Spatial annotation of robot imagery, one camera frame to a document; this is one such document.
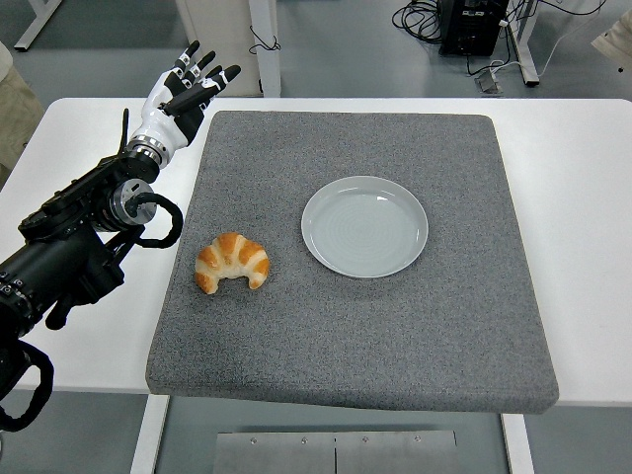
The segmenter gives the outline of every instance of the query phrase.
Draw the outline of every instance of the white table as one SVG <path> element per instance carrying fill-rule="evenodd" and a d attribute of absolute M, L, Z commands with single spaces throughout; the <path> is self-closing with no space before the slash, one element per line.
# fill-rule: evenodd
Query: white table
<path fill-rule="evenodd" d="M 141 99 L 65 99 L 50 106 L 0 194 L 0 261 L 20 221 L 114 154 L 120 116 L 139 125 Z M 217 99 L 218 110 L 479 114 L 492 118 L 553 366 L 559 405 L 632 406 L 632 104 L 616 100 Z M 154 190 L 186 210 L 207 119 Z M 170 228 L 162 215 L 146 236 Z M 144 371 L 176 249 L 134 248 L 125 284 L 74 308 L 67 326 L 25 340 L 49 354 L 57 390 L 147 393 Z M 20 388 L 39 383 L 29 371 Z"/>

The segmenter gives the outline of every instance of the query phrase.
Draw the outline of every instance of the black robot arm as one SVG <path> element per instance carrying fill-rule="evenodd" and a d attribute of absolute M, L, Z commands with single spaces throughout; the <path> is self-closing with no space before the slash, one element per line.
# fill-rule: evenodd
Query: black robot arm
<path fill-rule="evenodd" d="M 131 140 L 125 110 L 118 153 L 55 193 L 20 224 L 25 245 L 0 265 L 0 400 L 32 365 L 39 368 L 40 385 L 21 417 L 14 419 L 0 407 L 0 430 L 26 427 L 52 391 L 48 357 L 20 338 L 46 311 L 46 327 L 61 329 L 73 306 L 94 304 L 123 284 L 120 263 L 134 245 L 167 248 L 180 237 L 181 211 L 149 184 L 178 149 L 193 141 L 209 102 L 240 71 L 239 66 L 216 67 L 202 76 L 214 52 L 201 60 L 200 68 L 191 59 L 198 46 L 192 43 L 160 76 Z M 162 240 L 142 239 L 157 206 L 171 214 L 172 229 Z M 99 232 L 116 234 L 104 242 Z"/>

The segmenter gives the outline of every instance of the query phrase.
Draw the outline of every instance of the ceramic plate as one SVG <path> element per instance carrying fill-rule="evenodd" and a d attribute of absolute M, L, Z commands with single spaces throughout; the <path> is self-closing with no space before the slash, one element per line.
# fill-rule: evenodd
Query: ceramic plate
<path fill-rule="evenodd" d="M 330 183 L 309 200 L 303 239 L 325 267 L 347 277 L 386 277 L 422 253 L 428 219 L 419 201 L 392 181 L 352 176 Z"/>

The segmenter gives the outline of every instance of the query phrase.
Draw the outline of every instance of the table leg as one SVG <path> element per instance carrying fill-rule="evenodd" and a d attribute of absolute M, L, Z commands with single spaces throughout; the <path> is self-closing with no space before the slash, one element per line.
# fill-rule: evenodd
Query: table leg
<path fill-rule="evenodd" d="M 515 54 L 517 55 L 517 60 L 522 70 L 522 80 L 527 86 L 536 86 L 540 83 L 540 78 L 535 71 L 535 64 L 531 57 L 528 42 L 529 38 L 531 38 L 531 33 L 533 33 L 535 22 L 537 21 L 537 0 L 527 0 L 524 13 L 521 14 L 526 18 L 520 21 L 516 18 L 512 19 L 509 28 L 512 32 Z"/>
<path fill-rule="evenodd" d="M 26 51 L 29 49 L 29 46 L 31 46 L 36 36 L 40 34 L 41 29 L 55 12 L 61 0 L 48 0 L 47 2 L 43 0 L 29 0 L 29 3 L 36 12 L 36 18 L 18 42 L 16 42 L 15 46 L 13 46 L 18 51 Z"/>
<path fill-rule="evenodd" d="M 142 417 L 130 474 L 153 474 L 168 408 L 168 395 L 149 395 L 147 397 L 147 405 Z"/>
<path fill-rule="evenodd" d="M 501 414 L 507 461 L 512 474 L 534 474 L 523 415 Z"/>
<path fill-rule="evenodd" d="M 268 46 L 277 38 L 277 0 L 249 0 L 253 30 Z M 280 97 L 280 62 L 277 50 L 257 47 L 257 62 L 264 97 Z"/>

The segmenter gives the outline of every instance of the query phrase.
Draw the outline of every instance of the electronic device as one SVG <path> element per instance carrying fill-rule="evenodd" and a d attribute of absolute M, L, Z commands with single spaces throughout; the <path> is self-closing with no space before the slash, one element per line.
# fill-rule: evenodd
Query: electronic device
<path fill-rule="evenodd" d="M 509 0 L 437 0 L 441 55 L 490 56 Z"/>

